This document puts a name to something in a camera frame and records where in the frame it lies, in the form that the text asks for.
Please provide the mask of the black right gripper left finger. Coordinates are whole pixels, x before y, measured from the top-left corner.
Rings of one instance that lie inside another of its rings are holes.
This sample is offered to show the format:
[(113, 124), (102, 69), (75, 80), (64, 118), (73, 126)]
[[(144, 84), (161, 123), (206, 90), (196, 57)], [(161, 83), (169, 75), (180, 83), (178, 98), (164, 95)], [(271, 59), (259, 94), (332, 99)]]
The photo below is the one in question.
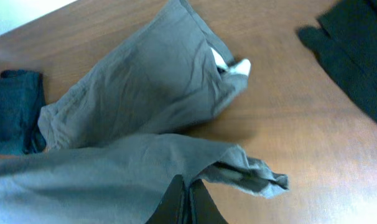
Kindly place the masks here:
[(181, 175), (175, 175), (146, 224), (183, 224), (186, 197), (184, 178)]

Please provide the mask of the grey shorts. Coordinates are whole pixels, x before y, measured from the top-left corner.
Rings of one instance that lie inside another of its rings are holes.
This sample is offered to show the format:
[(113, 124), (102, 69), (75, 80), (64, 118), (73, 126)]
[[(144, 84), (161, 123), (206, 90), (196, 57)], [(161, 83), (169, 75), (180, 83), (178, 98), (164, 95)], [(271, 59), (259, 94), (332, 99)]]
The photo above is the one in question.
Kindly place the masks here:
[(249, 60), (187, 1), (156, 17), (100, 60), (38, 125), (46, 153), (0, 159), (0, 223), (146, 223), (175, 175), (275, 197), (288, 178), (237, 144), (181, 130), (215, 119), (248, 85)]

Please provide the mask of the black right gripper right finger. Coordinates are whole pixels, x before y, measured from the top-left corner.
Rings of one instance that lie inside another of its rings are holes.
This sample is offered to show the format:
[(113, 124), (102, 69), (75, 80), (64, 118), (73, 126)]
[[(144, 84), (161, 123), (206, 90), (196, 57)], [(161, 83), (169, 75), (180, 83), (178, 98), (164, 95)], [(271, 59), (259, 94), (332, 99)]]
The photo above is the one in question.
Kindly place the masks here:
[(228, 224), (223, 218), (202, 180), (189, 188), (190, 213), (193, 224)]

